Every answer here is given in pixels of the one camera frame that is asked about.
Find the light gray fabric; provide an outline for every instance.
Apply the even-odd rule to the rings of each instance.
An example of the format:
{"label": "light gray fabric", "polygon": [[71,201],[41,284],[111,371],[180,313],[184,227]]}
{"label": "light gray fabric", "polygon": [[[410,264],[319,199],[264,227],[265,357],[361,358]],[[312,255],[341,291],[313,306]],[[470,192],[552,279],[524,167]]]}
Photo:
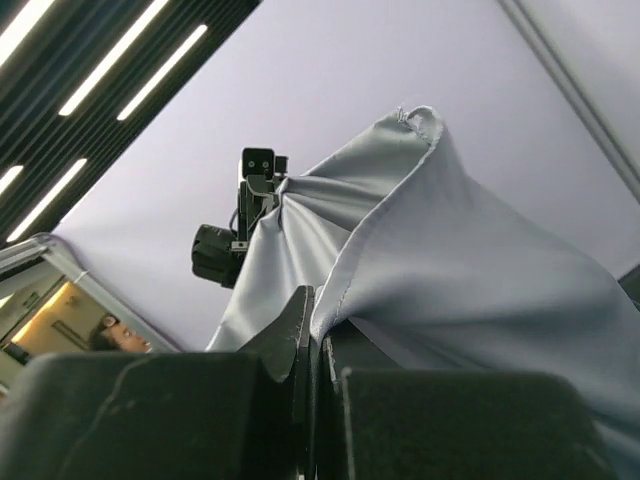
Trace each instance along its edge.
{"label": "light gray fabric", "polygon": [[281,200],[210,349],[235,350],[297,285],[323,285],[316,339],[355,318],[406,367],[565,377],[623,478],[639,477],[640,314],[594,260],[467,176],[434,110],[383,118]]}

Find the dark hair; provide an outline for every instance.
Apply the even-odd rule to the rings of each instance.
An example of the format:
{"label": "dark hair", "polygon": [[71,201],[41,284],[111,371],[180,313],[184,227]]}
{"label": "dark hair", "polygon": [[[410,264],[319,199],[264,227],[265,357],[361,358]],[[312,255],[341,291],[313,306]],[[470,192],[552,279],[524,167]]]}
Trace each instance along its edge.
{"label": "dark hair", "polygon": [[113,318],[116,321],[115,324],[120,323],[120,320],[110,314],[106,314],[100,319],[98,325],[89,333],[89,349],[93,352],[120,350],[120,347],[114,342],[113,338],[103,335],[103,332],[109,328],[104,322],[107,317]]}

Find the metal frame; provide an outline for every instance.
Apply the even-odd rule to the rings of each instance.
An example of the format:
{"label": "metal frame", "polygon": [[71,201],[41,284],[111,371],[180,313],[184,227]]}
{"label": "metal frame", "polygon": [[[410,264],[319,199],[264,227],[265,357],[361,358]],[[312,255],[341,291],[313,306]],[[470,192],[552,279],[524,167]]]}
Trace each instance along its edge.
{"label": "metal frame", "polygon": [[38,234],[17,245],[0,250],[0,274],[38,257],[56,268],[71,283],[84,290],[110,313],[135,330],[151,344],[151,351],[180,351],[175,344],[98,283],[87,270],[80,266],[65,243],[55,235]]}
{"label": "metal frame", "polygon": [[544,34],[544,30],[536,23],[534,16],[522,0],[498,0],[498,3],[546,68],[611,166],[616,170],[636,201],[640,203],[640,171],[638,167],[631,160],[631,155],[626,151],[609,123],[580,86],[576,76],[562,61],[554,49],[551,39]]}

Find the fabric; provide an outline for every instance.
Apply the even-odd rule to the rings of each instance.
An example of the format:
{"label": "fabric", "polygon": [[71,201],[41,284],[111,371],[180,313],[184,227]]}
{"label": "fabric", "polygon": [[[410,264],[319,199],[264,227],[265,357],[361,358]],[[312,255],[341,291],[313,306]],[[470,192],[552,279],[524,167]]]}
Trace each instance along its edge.
{"label": "fabric", "polygon": [[472,180],[433,109],[381,119],[280,198],[210,350],[243,345],[297,285],[321,286],[318,341],[351,318],[407,368],[562,376],[621,478],[640,478],[640,313],[594,260]]}

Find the wrinkled fabric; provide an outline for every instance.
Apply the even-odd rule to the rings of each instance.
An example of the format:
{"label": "wrinkled fabric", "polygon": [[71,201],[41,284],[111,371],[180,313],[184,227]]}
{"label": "wrinkled fabric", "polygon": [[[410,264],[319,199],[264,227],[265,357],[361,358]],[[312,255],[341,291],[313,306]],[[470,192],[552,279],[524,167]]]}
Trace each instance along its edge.
{"label": "wrinkled fabric", "polygon": [[593,259],[471,179],[433,109],[381,119],[280,198],[209,349],[237,349],[297,285],[322,286],[316,340],[351,318],[407,368],[562,376],[621,478],[640,478],[640,313]]}

